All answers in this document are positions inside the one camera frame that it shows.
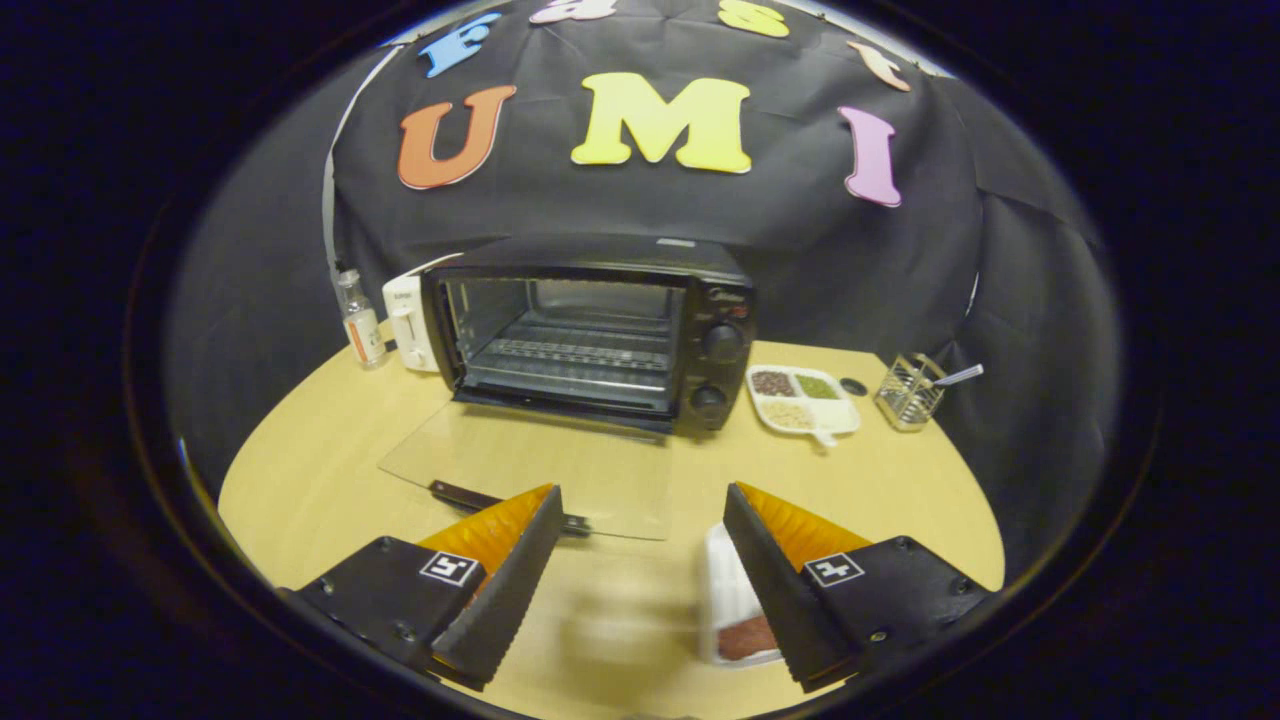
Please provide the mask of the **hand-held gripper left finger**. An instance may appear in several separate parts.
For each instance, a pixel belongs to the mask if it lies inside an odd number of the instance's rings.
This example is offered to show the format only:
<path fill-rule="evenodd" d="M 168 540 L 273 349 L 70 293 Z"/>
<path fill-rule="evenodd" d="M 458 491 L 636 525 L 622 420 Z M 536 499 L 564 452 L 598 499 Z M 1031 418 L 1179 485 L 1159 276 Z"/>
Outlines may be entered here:
<path fill-rule="evenodd" d="M 564 523 L 561 488 L 502 500 L 416 542 L 380 536 L 283 597 L 422 675 L 490 683 Z"/>

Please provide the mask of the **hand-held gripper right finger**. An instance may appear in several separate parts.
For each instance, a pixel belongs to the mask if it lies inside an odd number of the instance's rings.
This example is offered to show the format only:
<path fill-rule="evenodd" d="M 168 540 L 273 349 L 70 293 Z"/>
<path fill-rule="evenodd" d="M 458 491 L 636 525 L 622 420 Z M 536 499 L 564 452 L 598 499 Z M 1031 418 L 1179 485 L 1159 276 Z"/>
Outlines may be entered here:
<path fill-rule="evenodd" d="M 804 691 L 915 660 L 989 597 L 910 536 L 873 542 L 746 483 L 728 487 L 722 521 Z"/>

